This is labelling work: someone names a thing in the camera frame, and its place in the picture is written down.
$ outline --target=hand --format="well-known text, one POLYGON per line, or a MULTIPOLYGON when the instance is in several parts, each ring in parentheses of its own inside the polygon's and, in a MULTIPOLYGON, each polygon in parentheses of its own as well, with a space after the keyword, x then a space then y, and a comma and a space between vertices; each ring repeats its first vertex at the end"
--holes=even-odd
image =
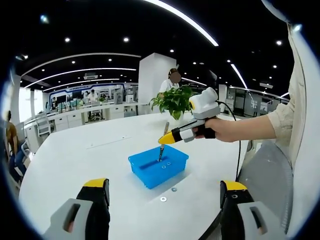
MULTIPOLYGON (((227 143, 232 143, 236 141, 237 139, 234 136, 234 121, 228 121, 228 120, 223 120, 220 118, 211 118, 205 122, 205 127, 206 128, 211 128, 215 131, 215 138, 222 141, 222 142, 227 142, 227 143)), ((195 127, 193 129, 194 132, 198 131, 198 128, 195 127)), ((205 136, 199 135, 196 136, 196 139, 202 139, 205 136)))

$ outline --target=black grip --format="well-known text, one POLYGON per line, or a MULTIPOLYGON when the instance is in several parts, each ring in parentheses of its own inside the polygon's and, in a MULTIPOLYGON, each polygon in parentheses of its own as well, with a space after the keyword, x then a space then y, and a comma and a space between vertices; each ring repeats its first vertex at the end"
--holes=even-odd
POLYGON ((203 135, 206 139, 215 139, 216 132, 212 128, 206 128, 204 124, 197 126, 198 131, 195 133, 197 136, 203 135))

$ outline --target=white flower pot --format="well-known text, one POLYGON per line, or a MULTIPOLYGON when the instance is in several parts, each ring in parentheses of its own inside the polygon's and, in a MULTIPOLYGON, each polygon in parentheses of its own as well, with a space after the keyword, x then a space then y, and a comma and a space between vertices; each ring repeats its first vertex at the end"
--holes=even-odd
POLYGON ((178 120, 175 120, 173 116, 170 115, 170 112, 167 112, 168 115, 168 122, 169 122, 169 127, 171 129, 180 127, 184 124, 184 113, 181 111, 180 118, 178 120))

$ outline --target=cable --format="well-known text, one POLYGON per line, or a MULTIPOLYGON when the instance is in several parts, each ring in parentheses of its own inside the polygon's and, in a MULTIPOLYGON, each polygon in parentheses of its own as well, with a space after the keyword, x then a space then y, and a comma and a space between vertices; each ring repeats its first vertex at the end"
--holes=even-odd
MULTIPOLYGON (((224 104, 226 105, 226 107, 228 108, 228 110, 230 111, 230 113, 232 114, 233 118, 235 121, 237 121, 234 113, 231 111, 231 108, 223 101, 216 101, 219 105, 220 104, 224 104)), ((238 171, 239 171, 239 165, 240 165, 240 154, 241 154, 241 140, 239 140, 239 155, 238 155, 238 163, 237 163, 237 166, 236 166, 236 175, 235 175, 235 181, 237 182, 238 181, 238 171)))

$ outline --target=white pillar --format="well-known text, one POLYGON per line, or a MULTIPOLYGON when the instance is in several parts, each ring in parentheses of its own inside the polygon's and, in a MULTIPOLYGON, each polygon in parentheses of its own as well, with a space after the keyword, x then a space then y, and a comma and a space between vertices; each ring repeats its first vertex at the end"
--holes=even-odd
MULTIPOLYGON (((156 97, 162 82, 168 79, 169 70, 176 66, 176 59, 158 53, 142 59, 139 64, 138 102, 148 104, 152 98, 156 97)), ((149 107, 144 110, 147 114, 151 113, 149 107)), ((159 108, 154 108, 153 112, 159 113, 159 108)))
MULTIPOLYGON (((219 101, 226 103, 227 100, 227 86, 224 84, 219 84, 219 101)), ((223 113, 225 111, 226 105, 220 104, 220 112, 223 113)))
POLYGON ((10 111, 11 111, 11 122, 14 125, 17 125, 20 123, 20 116, 19 116, 20 80, 21 80, 21 76, 16 74, 12 76, 13 91, 11 96, 10 111))
POLYGON ((35 117, 35 90, 30 91, 31 117, 35 117))

